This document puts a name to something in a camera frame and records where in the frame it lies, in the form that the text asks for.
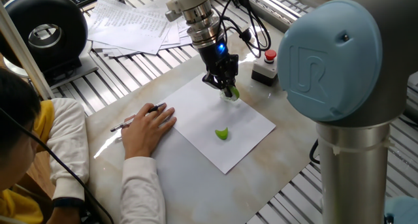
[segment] ur logo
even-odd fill
[[[328,54],[302,47],[290,47],[291,90],[307,98],[324,102],[328,95],[321,81]]]

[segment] green fruit piece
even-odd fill
[[[228,127],[222,131],[215,130],[216,136],[222,140],[225,140],[228,138]]]
[[[239,98],[240,98],[240,92],[237,90],[237,88],[236,88],[235,86],[232,86],[232,87],[230,88],[230,90],[231,90],[231,92],[233,93],[233,95],[235,95],[235,96],[236,96],[236,98],[237,98],[237,99],[239,99]]]

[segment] blue light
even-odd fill
[[[220,45],[217,47],[217,50],[219,51],[219,53],[220,53],[220,54],[222,54],[222,53],[223,53],[223,51],[225,51],[225,45],[220,44]]]

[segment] marble table surface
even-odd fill
[[[266,26],[272,49],[277,50],[283,33]],[[309,162],[317,137],[315,123],[290,105],[278,84],[268,87],[251,79],[255,58],[237,34],[228,38],[228,47],[230,54],[240,57],[236,77],[240,98],[276,128],[226,175],[172,129],[152,155],[157,160],[168,224],[243,224]],[[120,132],[110,129],[145,103],[159,103],[202,72],[204,63],[195,56],[87,118],[89,187],[116,223],[125,152]]]

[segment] white sleeve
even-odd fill
[[[74,99],[52,99],[55,119],[46,145],[83,181],[89,178],[89,150],[84,109]],[[50,158],[53,199],[84,200],[84,188],[54,158]]]
[[[165,202],[154,159],[134,157],[123,163],[121,224],[165,224]]]

